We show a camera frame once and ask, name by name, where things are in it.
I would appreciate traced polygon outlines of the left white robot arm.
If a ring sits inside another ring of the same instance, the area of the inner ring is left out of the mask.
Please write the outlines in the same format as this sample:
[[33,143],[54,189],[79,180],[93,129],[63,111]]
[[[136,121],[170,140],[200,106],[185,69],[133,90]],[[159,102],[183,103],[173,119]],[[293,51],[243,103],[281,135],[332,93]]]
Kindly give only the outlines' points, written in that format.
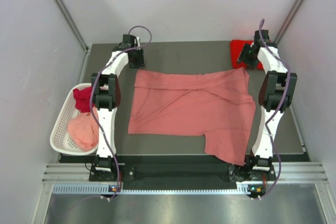
[[121,103],[119,75],[125,66],[144,66],[144,54],[139,37],[124,34],[122,42],[116,46],[99,72],[91,75],[90,108],[98,125],[98,148],[93,162],[93,172],[101,172],[107,180],[119,181],[120,170],[116,158],[114,128],[116,113]]

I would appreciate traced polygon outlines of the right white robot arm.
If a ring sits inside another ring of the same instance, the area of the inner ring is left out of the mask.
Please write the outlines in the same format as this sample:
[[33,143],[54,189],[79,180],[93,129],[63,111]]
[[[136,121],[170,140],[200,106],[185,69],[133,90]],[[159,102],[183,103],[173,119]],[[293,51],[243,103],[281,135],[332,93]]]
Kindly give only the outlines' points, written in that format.
[[246,176],[256,180],[272,169],[277,128],[292,103],[297,74],[291,72],[280,59],[277,45],[270,40],[268,30],[261,28],[255,31],[251,44],[244,44],[237,63],[244,63],[250,68],[261,64],[266,74],[258,96],[261,109],[258,135],[244,165]]

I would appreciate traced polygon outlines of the salmon pink t shirt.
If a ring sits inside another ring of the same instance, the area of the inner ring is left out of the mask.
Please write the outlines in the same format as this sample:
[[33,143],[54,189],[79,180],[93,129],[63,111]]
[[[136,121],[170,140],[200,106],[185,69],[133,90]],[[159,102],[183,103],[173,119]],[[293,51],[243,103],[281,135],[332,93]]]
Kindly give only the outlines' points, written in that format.
[[205,153],[245,162],[256,111],[244,68],[207,74],[136,74],[129,134],[204,136]]

